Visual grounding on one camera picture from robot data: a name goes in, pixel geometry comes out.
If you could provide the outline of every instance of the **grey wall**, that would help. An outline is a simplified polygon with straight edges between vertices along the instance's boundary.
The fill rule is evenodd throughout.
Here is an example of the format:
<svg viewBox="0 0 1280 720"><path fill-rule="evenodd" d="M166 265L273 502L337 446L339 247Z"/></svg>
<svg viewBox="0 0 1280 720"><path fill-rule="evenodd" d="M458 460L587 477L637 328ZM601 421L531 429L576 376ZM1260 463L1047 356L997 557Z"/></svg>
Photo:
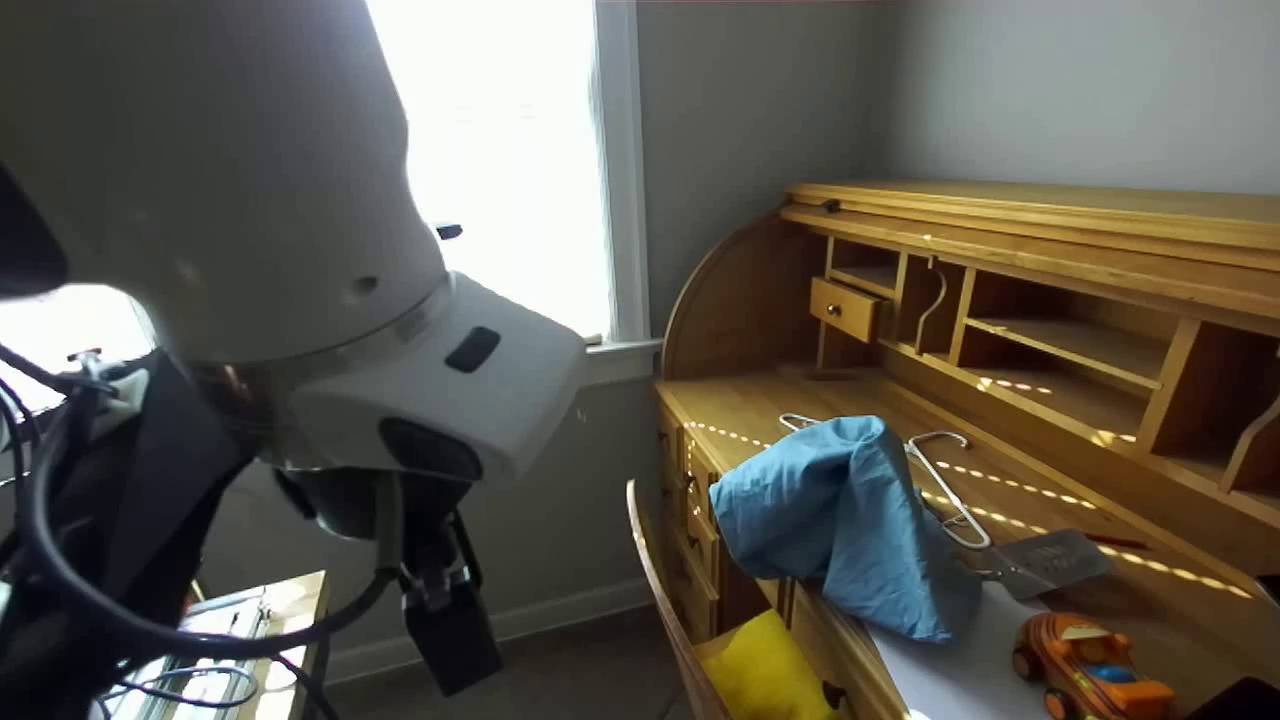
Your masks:
<svg viewBox="0 0 1280 720"><path fill-rule="evenodd" d="M650 320L795 182L850 178L877 0L640 0Z"/></svg>
<svg viewBox="0 0 1280 720"><path fill-rule="evenodd" d="M893 178L1280 192L1274 0L896 0Z"/></svg>

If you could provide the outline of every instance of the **yellow object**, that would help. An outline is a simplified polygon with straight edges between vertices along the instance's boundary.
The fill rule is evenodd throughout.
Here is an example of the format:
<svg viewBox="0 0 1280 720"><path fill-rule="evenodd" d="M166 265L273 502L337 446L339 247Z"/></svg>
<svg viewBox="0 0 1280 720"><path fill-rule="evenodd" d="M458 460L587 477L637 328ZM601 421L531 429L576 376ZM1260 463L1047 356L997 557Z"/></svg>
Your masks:
<svg viewBox="0 0 1280 720"><path fill-rule="evenodd" d="M702 671L716 686L731 720L829 720L818 681L801 658L795 636L777 612L726 633L721 654L702 658Z"/></svg>

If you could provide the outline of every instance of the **wooden surface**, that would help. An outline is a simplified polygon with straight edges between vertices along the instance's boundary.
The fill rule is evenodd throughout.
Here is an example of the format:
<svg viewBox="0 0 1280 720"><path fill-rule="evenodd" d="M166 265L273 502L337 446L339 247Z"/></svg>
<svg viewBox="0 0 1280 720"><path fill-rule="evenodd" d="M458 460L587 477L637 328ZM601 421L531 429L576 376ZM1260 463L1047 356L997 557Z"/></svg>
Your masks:
<svg viewBox="0 0 1280 720"><path fill-rule="evenodd" d="M1225 474L1225 487L1229 492L1244 492L1244 487L1266 487L1274 485L1274 469L1280 469L1280 397L1270 401L1270 408L1264 416L1256 416L1236 453L1232 463Z"/></svg>
<svg viewBox="0 0 1280 720"><path fill-rule="evenodd" d="M795 323L806 306L806 275L818 247L806 233L760 219L712 247L695 283L685 283L669 333L658 376L709 376L767 368L812 354L814 328Z"/></svg>
<svg viewBox="0 0 1280 720"><path fill-rule="evenodd" d="M927 453L942 463L942 477L978 512L997 539L1082 530L1093 536L1143 543L1106 550L1115 572L1101 585L1059 592L1050 606L1093 612L1097 622L1131 633L1140 670L1176 686L1182 712L1244 671L1280 686L1280 612L1252 596L1247 578L1204 561L1204 554L1176 536L1131 526L1082 485L1045 477L1016 456L997 453L997 437L975 425L956 425L956 416L935 413L927 401L889 385L881 371L847 371L840 381L806 371L663 381L658 401L721 474L760 453L760 446L778 440L778 413L885 416L900 437L958 429L971 437L971 453L942 446ZM847 654L866 663L877 686L857 693L873 693L877 704L900 707L896 688L885 677L885 663L877 663L857 622L833 612L824 599L814 599L814 608L818 622L840 633L840 644L858 644Z"/></svg>
<svg viewBox="0 0 1280 720"><path fill-rule="evenodd" d="M829 275L877 292L877 296L896 296L896 275L900 275L900 253L885 247L857 247L857 243L829 243Z"/></svg>
<svg viewBox="0 0 1280 720"><path fill-rule="evenodd" d="M1225 497L1217 487L1220 469L1157 460L1131 453L1131 446L1120 446L1111 433L1082 433L1054 425L1054 416L1013 413L1018 408L1013 403L1016 397L978 387L971 376L956 376L951 364L933 356L881 354L881 368L896 385L942 403L949 416L988 429L1004 449L1018 449L1038 469L1072 469L1078 485L1167 536L1196 543L1204 557L1247 578L1280 570L1280 509L1247 492Z"/></svg>
<svg viewBox="0 0 1280 720"><path fill-rule="evenodd" d="M935 212L951 225L991 219L1045 233L1078 233L1078 239L1158 235L1158 253L1232 253L1244 247L1280 270L1280 200L1217 192L1115 192L1115 190L1035 190L1035 184L801 184L795 203L840 212Z"/></svg>
<svg viewBox="0 0 1280 720"><path fill-rule="evenodd" d="M1106 371L1135 387L1158 385L1162 343L1126 336L1103 323L1045 320L1045 316L988 316L988 320L966 320L966 328Z"/></svg>
<svg viewBox="0 0 1280 720"><path fill-rule="evenodd" d="M935 265L933 256L908 256L903 300L896 310L896 333L889 339L913 354L949 354L956 336L956 310L963 296L963 270Z"/></svg>
<svg viewBox="0 0 1280 720"><path fill-rule="evenodd" d="M1225 463L1244 425L1280 393L1274 368L1274 339L1182 320L1143 421L1148 449Z"/></svg>
<svg viewBox="0 0 1280 720"><path fill-rule="evenodd" d="M1072 371L1059 371L1050 364L963 364L963 368L942 368L958 381L966 381L978 393L1004 397L1008 403L1059 425L1075 437L1097 437L1097 433L1111 433L1120 440L1135 440L1143 403L1122 397L1122 393L1106 393L1101 385L1087 385Z"/></svg>

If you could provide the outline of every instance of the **desk cubby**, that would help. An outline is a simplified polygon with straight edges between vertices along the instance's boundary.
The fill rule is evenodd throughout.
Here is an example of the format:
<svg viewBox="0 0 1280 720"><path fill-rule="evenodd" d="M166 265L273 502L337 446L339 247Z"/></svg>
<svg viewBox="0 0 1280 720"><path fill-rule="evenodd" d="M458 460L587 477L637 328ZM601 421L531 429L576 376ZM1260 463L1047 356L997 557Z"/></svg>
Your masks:
<svg viewBox="0 0 1280 720"><path fill-rule="evenodd" d="M1143 449L1188 460L1225 492L1280 502L1280 339L1182 320L1167 385L1148 413Z"/></svg>
<svg viewBox="0 0 1280 720"><path fill-rule="evenodd" d="M829 275L885 300L896 300L900 292L900 262L900 253L877 243L845 235L829 239Z"/></svg>
<svg viewBox="0 0 1280 720"><path fill-rule="evenodd" d="M951 364L1082 440L1135 446L1171 320L1050 283L963 271Z"/></svg>
<svg viewBox="0 0 1280 720"><path fill-rule="evenodd" d="M896 343L913 354L949 354L956 333L956 306L963 270L935 256L908 256L903 296L896 316Z"/></svg>

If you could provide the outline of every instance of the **window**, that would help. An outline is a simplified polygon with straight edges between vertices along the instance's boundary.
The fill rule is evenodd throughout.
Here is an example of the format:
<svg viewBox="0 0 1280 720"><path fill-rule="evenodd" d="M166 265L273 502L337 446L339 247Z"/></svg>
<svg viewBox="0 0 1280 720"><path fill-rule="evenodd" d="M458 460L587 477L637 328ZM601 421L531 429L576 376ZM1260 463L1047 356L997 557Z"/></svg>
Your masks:
<svg viewBox="0 0 1280 720"><path fill-rule="evenodd" d="M123 364L156 349L148 313L106 283L64 283L29 300L0 300L0 343L46 371L73 371L73 354L100 349L103 364ZM0 381L30 408L46 413L58 397L0 364Z"/></svg>
<svg viewBox="0 0 1280 720"><path fill-rule="evenodd" d="M637 8L367 0L443 262L601 339L649 336Z"/></svg>

